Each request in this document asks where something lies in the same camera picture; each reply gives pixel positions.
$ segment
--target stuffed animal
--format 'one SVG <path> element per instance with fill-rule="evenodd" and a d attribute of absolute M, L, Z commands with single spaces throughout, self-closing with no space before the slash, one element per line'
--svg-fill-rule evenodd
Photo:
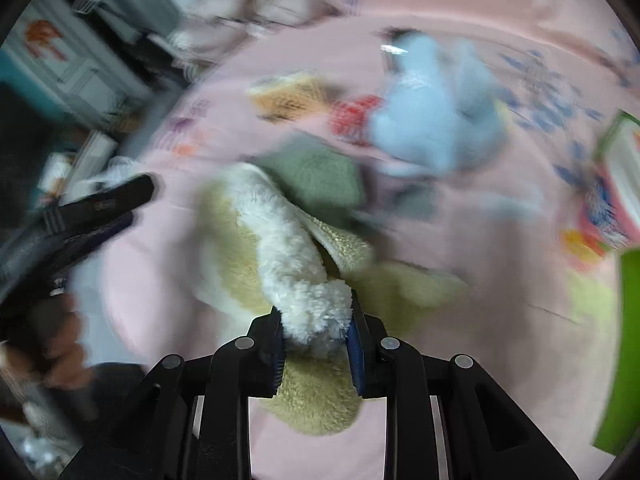
<path fill-rule="evenodd" d="M 397 73 L 384 104 L 369 117 L 369 142 L 408 164 L 393 176 L 442 177 L 489 159 L 504 139 L 496 80 L 468 41 L 446 52 L 420 32 L 394 45 Z"/>

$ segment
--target pink surface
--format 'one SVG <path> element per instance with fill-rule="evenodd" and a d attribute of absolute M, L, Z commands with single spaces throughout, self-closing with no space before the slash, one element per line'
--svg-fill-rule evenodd
<path fill-rule="evenodd" d="M 256 117 L 244 95 L 252 83 L 313 69 L 343 86 L 345 98 L 377 93 L 384 81 L 383 28 L 420 28 L 445 43 L 466 36 L 515 100 L 509 141 L 480 171 L 436 184 L 432 222 L 394 219 L 379 254 L 453 270 L 469 282 L 468 300 L 429 317 L 409 342 L 441 358 L 474 356 L 582 478 L 597 478 L 610 458 L 590 441 L 607 400 L 617 325 L 614 312 L 612 322 L 575 313 L 565 290 L 557 218 L 575 192 L 565 182 L 579 164 L 575 147 L 588 153 L 617 108 L 640 114 L 620 86 L 621 75 L 598 60 L 628 54 L 610 33 L 620 30 L 619 22 L 603 0 L 358 0 L 350 6 L 357 16 L 249 44 L 191 89 L 158 131 L 143 165 L 162 177 L 162 194 L 106 251 L 104 289 L 114 326 L 149 365 L 169 352 L 209 354 L 224 342 L 220 327 L 228 319 L 191 293 L 198 244 L 194 192 L 222 165 L 290 135 L 292 125 Z M 555 88 L 549 106 L 556 96 L 570 103 L 572 115 L 562 125 L 531 101 L 532 85 L 541 84 Z M 324 116 L 295 127 L 345 153 L 385 158 L 332 139 Z M 593 279 L 615 288 L 614 261 Z M 384 427 L 380 401 L 367 402 L 348 431 L 322 438 L 295 434 L 253 405 L 254 475 L 382 478 Z"/>

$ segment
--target pink bedsheet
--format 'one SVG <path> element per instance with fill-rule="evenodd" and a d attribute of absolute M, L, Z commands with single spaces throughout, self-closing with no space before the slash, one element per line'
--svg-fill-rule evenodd
<path fill-rule="evenodd" d="M 244 95 L 249 85 L 313 69 L 347 97 L 377 92 L 383 28 L 420 28 L 444 42 L 466 36 L 504 85 L 509 142 L 487 167 L 436 184 L 433 221 L 394 219 L 380 254 L 468 281 L 470 297 L 429 317 L 409 342 L 441 358 L 474 356 L 581 478 L 597 478 L 611 460 L 590 443 L 616 361 L 615 261 L 588 278 L 611 298 L 589 311 L 568 288 L 557 228 L 596 136 L 617 108 L 640 114 L 628 91 L 635 49 L 604 0 L 335 1 L 350 15 L 245 46 L 191 89 L 160 128 L 143 169 L 162 177 L 161 196 L 106 250 L 104 293 L 114 327 L 149 365 L 170 352 L 209 354 L 225 342 L 228 317 L 191 293 L 194 192 L 221 166 L 273 148 L 292 131 L 256 117 Z M 532 88 L 543 92 L 543 107 L 532 104 Z M 346 153 L 385 156 L 331 139 L 325 121 L 295 127 Z M 295 434 L 253 404 L 254 476 L 382 478 L 384 427 L 383 401 L 366 402 L 352 428 L 321 438 Z"/>

